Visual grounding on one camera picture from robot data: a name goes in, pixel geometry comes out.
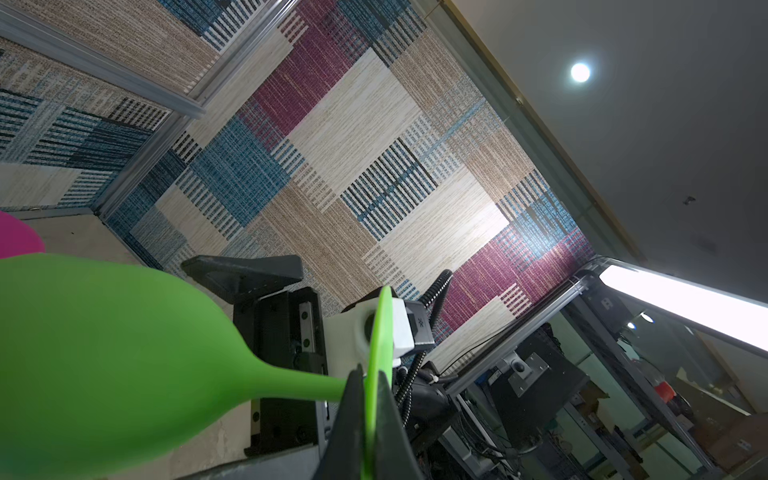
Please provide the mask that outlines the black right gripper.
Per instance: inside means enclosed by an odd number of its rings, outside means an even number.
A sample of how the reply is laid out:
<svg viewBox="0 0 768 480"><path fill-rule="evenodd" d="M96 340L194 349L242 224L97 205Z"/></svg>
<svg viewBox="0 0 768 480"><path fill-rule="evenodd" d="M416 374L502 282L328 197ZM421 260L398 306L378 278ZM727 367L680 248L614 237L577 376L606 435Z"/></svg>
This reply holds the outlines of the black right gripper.
<svg viewBox="0 0 768 480"><path fill-rule="evenodd" d="M281 291L303 280L299 256L245 259L197 255L183 261L181 268L225 302L239 303L234 308L234 324L258 358L284 369L327 373L317 292L310 287ZM325 402L254 400L251 443L244 453L260 456L322 445L328 417Z"/></svg>

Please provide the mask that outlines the green wine glass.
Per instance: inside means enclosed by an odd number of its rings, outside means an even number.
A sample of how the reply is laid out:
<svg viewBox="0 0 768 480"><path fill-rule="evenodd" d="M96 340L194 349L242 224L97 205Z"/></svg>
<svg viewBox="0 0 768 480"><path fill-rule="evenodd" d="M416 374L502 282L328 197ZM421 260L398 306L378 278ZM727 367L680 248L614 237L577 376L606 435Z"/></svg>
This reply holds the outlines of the green wine glass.
<svg viewBox="0 0 768 480"><path fill-rule="evenodd" d="M363 373L361 479L374 475L393 297ZM252 399L341 402L347 379L257 358L207 295L146 267L49 253L1 263L1 475L95 479L176 449Z"/></svg>

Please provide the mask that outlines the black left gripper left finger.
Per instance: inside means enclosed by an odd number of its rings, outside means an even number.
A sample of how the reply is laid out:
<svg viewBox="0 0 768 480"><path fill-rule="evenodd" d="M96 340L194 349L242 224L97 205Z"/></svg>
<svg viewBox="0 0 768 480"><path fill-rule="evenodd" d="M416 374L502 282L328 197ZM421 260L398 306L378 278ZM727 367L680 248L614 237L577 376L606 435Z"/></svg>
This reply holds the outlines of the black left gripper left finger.
<svg viewBox="0 0 768 480"><path fill-rule="evenodd" d="M313 479L360 480L364 461L364 429L364 380L362 368L358 366L347 378L330 440Z"/></svg>

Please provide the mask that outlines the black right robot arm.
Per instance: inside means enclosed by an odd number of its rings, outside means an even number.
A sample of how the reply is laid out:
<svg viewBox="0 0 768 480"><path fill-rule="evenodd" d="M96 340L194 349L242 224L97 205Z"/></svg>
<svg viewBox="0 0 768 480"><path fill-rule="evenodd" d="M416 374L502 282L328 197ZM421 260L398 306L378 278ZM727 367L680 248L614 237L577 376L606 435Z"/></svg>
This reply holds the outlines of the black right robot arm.
<svg viewBox="0 0 768 480"><path fill-rule="evenodd" d="M368 363L378 293L372 291L330 317L318 292L298 288L304 275L296 255L238 259L198 255L181 268L233 307L234 325L251 351L281 368L342 377ZM393 394L407 436L421 452L452 417L441 376L424 361L434 345L432 329L441 313L452 273L442 271L416 300L394 297ZM261 400L251 407L251 440L244 454L316 445L330 436L335 405L329 402Z"/></svg>

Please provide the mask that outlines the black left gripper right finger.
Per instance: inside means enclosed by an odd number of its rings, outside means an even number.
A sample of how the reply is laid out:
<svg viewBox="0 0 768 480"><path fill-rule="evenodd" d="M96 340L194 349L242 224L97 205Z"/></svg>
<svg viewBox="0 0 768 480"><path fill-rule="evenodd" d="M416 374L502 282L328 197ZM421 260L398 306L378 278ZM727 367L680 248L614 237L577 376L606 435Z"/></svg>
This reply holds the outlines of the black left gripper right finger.
<svg viewBox="0 0 768 480"><path fill-rule="evenodd" d="M422 480L423 475L402 425L401 415L384 372L377 387L374 435L375 480Z"/></svg>

